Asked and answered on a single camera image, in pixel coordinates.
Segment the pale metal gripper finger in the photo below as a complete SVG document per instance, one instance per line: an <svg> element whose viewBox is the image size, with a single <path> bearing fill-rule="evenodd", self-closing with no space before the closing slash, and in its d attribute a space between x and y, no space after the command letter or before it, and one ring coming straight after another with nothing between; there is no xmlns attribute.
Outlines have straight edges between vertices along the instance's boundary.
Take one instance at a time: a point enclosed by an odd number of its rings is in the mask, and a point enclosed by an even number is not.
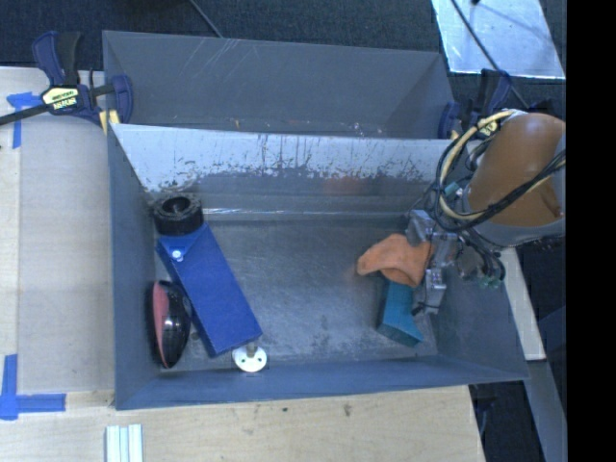
<svg viewBox="0 0 616 462"><path fill-rule="evenodd" d="M425 273L425 306L428 310L439 310L447 283L444 272L439 268L428 269Z"/></svg>
<svg viewBox="0 0 616 462"><path fill-rule="evenodd" d="M414 291L414 304L412 308L412 315L418 316L419 314L431 313L431 295L429 287L423 284Z"/></svg>

